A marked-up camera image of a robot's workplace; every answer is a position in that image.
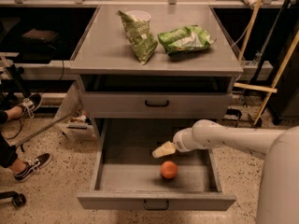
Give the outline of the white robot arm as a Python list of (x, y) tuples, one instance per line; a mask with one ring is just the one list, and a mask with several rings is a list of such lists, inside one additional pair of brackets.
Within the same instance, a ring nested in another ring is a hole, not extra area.
[(160, 158), (227, 146), (264, 160), (256, 224), (299, 224), (299, 127), (287, 130), (232, 128), (201, 119), (157, 147)]

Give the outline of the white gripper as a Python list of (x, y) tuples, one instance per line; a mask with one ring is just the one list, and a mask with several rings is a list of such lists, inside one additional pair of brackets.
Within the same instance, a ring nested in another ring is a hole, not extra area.
[(179, 152), (189, 152), (199, 148), (199, 143), (193, 137), (192, 128), (177, 132), (173, 137), (173, 143), (170, 141), (165, 142), (152, 152), (152, 156), (154, 158), (161, 158), (174, 154), (176, 149)]

